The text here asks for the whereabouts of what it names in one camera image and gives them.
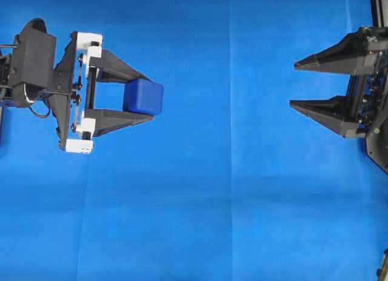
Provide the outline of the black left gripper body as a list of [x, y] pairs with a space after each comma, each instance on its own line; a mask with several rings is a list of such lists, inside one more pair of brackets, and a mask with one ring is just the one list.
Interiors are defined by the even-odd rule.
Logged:
[[[59, 148], [65, 152], [89, 154], [93, 149], [91, 137], [95, 131], [96, 120], [82, 117], [80, 123], [73, 124], [75, 131], [81, 136], [80, 139], [69, 139], [71, 103], [74, 101], [79, 104], [77, 89], [82, 83], [83, 75], [88, 79], [88, 94], [95, 86], [96, 69], [90, 67], [89, 62], [91, 58], [101, 57], [103, 36], [97, 33], [73, 32], [70, 38], [64, 56], [54, 68], [53, 94], [49, 96], [48, 104], [57, 120]], [[79, 71], [78, 85], [74, 85], [73, 75], [78, 52], [81, 53], [80, 66], [85, 66], [85, 71]]]

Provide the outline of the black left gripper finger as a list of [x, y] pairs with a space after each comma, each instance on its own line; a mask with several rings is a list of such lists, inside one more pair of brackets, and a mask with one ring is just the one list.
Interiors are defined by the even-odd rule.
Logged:
[[126, 84], [137, 79], [150, 81], [148, 77], [133, 69], [106, 49], [102, 49], [100, 58], [91, 57], [90, 65], [98, 69], [96, 81], [99, 83]]
[[100, 137], [114, 130], [152, 121], [154, 118], [153, 115], [108, 109], [86, 109], [85, 117], [96, 121], [95, 130], [86, 132], [83, 138]]

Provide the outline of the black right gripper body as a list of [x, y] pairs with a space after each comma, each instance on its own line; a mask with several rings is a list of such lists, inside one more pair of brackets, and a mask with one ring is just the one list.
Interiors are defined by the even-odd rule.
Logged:
[[387, 46], [375, 54], [372, 73], [351, 76], [346, 93], [347, 115], [362, 132], [369, 131], [380, 111], [387, 81]]

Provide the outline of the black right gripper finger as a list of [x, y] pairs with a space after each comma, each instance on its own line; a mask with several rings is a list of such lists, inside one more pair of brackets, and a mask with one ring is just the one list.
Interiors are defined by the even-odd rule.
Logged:
[[302, 71], [368, 75], [369, 64], [365, 63], [369, 53], [367, 44], [365, 32], [349, 33], [339, 43], [295, 62], [293, 67]]
[[328, 100], [290, 100], [289, 106], [306, 117], [344, 138], [365, 138], [366, 129], [347, 116], [347, 97], [335, 96]]

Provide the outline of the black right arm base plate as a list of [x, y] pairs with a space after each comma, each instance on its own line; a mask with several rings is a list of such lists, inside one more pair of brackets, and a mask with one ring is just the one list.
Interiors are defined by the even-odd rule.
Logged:
[[387, 120], [366, 138], [366, 151], [372, 161], [387, 174]]

